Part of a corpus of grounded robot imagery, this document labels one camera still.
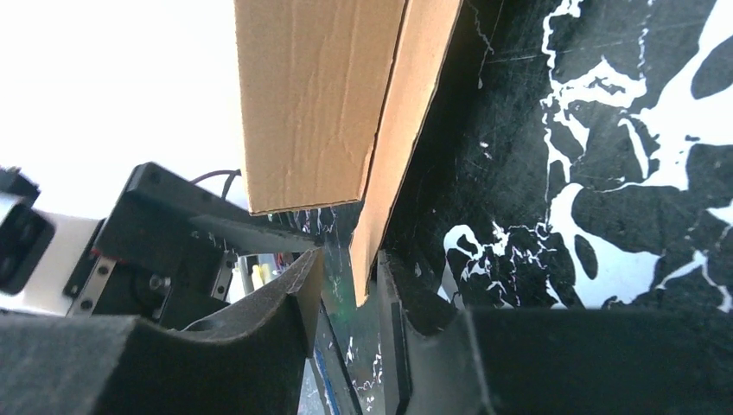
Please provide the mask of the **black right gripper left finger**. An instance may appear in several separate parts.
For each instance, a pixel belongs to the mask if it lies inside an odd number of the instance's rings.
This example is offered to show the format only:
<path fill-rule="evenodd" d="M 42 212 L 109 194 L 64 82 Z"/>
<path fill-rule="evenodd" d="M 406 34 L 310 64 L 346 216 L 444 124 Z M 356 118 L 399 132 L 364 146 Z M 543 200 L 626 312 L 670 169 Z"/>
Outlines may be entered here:
<path fill-rule="evenodd" d="M 136 316 L 5 316 L 4 414 L 294 414 L 312 356 L 322 249 L 184 330 Z"/>

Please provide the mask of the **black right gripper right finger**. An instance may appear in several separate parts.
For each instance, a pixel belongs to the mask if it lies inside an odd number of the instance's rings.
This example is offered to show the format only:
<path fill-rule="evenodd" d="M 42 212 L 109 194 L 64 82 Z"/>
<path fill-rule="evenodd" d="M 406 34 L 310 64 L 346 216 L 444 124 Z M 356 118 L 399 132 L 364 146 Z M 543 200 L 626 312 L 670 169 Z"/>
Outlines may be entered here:
<path fill-rule="evenodd" d="M 390 414 L 729 414 L 732 321 L 660 310 L 457 310 L 386 251 Z"/>

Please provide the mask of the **brown cardboard box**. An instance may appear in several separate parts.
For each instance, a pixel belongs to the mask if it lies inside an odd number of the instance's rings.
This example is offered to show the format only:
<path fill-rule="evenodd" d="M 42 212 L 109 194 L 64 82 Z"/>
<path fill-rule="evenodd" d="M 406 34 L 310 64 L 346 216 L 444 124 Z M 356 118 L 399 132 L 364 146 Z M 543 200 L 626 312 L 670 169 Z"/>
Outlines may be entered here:
<path fill-rule="evenodd" d="M 350 243 L 357 306 L 368 299 L 461 7 L 234 4 L 249 208 L 271 214 L 361 202 Z"/>

